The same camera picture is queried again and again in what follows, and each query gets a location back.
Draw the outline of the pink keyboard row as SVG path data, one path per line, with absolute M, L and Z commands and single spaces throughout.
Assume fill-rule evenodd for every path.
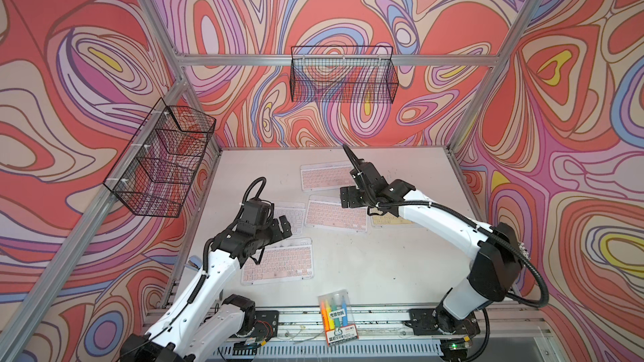
M 306 207 L 305 226 L 367 233 L 369 223 L 365 209 L 343 208 L 337 198 L 312 195 L 309 197 Z

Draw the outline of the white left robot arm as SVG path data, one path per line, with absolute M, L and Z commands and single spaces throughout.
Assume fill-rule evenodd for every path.
M 247 199 L 224 231 L 209 239 L 203 264 L 173 306 L 144 335 L 130 335 L 119 351 L 120 361 L 205 361 L 233 335 L 248 335 L 257 324 L 249 298 L 222 299 L 227 282 L 258 251 L 292 236 L 286 216 L 274 217 L 274 204 Z

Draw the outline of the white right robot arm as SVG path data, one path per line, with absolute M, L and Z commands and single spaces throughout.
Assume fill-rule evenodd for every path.
M 355 303 L 437 303 L 454 320 L 492 303 L 543 308 L 544 278 L 511 228 L 478 221 L 461 179 L 441 150 L 428 160 L 352 164 L 353 201 L 365 214 L 384 209 L 410 227 L 337 240 L 337 274 Z

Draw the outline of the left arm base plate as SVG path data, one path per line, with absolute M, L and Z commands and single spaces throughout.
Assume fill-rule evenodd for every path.
M 255 338 L 256 341 L 270 340 L 278 333 L 279 311 L 260 310 L 249 327 L 243 327 L 233 338 Z

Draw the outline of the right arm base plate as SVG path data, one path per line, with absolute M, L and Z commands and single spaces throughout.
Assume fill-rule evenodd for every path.
M 417 336 L 475 337 L 481 333 L 478 319 L 474 313 L 458 320 L 443 308 L 439 308 L 439 311 L 434 308 L 412 308 L 409 310 L 409 319 L 402 323 Z

